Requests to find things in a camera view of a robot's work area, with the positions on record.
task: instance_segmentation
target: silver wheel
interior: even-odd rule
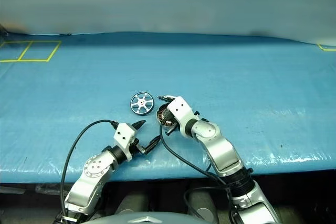
[[[135,114],[147,115],[154,108],[154,99],[147,92],[139,92],[132,97],[130,106]]]

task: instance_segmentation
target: blue table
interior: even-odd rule
[[[0,48],[1,183],[59,182],[75,137],[95,120],[145,119],[138,138],[146,145],[159,133],[155,111],[162,103],[156,100],[154,111],[140,117],[129,107],[138,91],[183,96],[221,127],[256,174],[336,168],[335,51],[284,39],[196,34],[9,40],[16,43]],[[90,156],[114,144],[113,134],[106,123],[83,136],[68,182]],[[174,133],[167,142],[208,166],[194,140]],[[159,145],[123,164],[112,180],[198,176]]]

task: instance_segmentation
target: white wall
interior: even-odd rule
[[[0,24],[33,34],[265,35],[336,45],[336,0],[0,0]]]

